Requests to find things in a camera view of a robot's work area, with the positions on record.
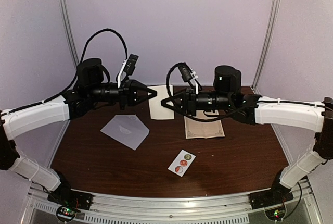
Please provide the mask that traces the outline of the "cream letter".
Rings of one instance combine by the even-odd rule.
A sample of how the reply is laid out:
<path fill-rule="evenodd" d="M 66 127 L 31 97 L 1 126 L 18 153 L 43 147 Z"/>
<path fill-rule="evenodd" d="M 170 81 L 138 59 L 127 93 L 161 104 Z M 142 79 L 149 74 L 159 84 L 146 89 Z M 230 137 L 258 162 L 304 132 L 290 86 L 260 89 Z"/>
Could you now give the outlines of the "cream letter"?
<path fill-rule="evenodd" d="M 150 118 L 152 120 L 174 120 L 174 111 L 163 107 L 161 101 L 169 97 L 166 85 L 149 86 L 149 89 L 155 90 L 157 96 L 149 99 Z"/>

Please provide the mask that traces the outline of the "pale blue envelope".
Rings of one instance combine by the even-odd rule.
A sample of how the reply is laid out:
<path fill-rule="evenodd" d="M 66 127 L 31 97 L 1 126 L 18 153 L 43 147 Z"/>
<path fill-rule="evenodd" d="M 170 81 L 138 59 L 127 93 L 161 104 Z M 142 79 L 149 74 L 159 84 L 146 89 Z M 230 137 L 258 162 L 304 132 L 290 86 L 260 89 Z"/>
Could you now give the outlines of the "pale blue envelope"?
<path fill-rule="evenodd" d="M 115 115 L 100 131 L 134 151 L 150 132 L 136 115 Z"/>

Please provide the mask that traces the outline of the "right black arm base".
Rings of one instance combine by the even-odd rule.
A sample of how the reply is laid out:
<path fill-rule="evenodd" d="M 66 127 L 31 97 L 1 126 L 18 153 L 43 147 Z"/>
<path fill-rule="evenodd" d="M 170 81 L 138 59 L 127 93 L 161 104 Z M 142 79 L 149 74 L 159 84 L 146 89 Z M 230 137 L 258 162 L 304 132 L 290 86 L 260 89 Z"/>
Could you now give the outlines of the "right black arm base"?
<path fill-rule="evenodd" d="M 285 201 L 294 198 L 291 189 L 278 185 L 268 190 L 258 191 L 249 194 L 249 201 L 252 209 L 267 208 L 274 205 L 280 205 Z"/>

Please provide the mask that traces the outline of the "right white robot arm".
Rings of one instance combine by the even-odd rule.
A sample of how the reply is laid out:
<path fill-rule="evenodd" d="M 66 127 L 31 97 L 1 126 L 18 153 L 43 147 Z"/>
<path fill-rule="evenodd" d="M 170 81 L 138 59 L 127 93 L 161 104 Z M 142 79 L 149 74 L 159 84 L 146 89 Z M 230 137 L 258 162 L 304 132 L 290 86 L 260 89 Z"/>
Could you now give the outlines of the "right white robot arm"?
<path fill-rule="evenodd" d="M 300 179 L 332 159 L 332 98 L 326 97 L 322 102 L 300 102 L 243 94 L 241 72 L 227 65 L 215 68 L 213 87 L 212 91 L 207 91 L 196 83 L 175 94 L 167 89 L 168 97 L 161 101 L 161 105 L 194 121 L 199 120 L 196 117 L 199 110 L 222 110 L 224 115 L 209 117 L 206 121 L 232 118 L 249 125 L 283 125 L 315 133 L 314 146 L 278 173 L 267 192 L 270 203 L 279 203 Z"/>

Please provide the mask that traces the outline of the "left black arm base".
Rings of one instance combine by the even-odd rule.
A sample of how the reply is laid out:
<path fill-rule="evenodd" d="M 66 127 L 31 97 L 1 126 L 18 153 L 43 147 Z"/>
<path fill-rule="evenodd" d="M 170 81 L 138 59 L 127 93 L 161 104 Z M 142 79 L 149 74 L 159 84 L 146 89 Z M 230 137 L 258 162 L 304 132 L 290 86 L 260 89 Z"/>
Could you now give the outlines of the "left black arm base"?
<path fill-rule="evenodd" d="M 78 210 L 90 210 L 93 198 L 90 193 L 72 190 L 64 185 L 60 185 L 56 190 L 49 191 L 47 194 L 48 201 Z"/>

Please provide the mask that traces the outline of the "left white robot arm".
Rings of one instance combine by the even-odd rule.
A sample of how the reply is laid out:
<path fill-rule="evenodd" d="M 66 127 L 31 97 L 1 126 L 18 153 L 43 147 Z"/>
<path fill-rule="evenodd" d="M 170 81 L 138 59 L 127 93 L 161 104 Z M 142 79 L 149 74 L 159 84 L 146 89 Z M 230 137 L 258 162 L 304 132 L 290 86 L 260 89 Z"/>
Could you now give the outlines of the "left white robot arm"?
<path fill-rule="evenodd" d="M 76 68 L 75 85 L 52 99 L 39 101 L 31 106 L 22 106 L 1 113 L 1 170 L 13 171 L 53 192 L 63 205 L 75 200 L 72 190 L 64 186 L 60 174 L 41 167 L 37 162 L 20 155 L 15 138 L 31 130 L 67 120 L 80 118 L 98 103 L 136 106 L 157 96 L 157 91 L 139 81 L 129 79 L 134 72 L 138 56 L 131 55 L 123 62 L 120 72 L 124 79 L 110 80 L 110 74 L 99 58 L 90 58 Z"/>

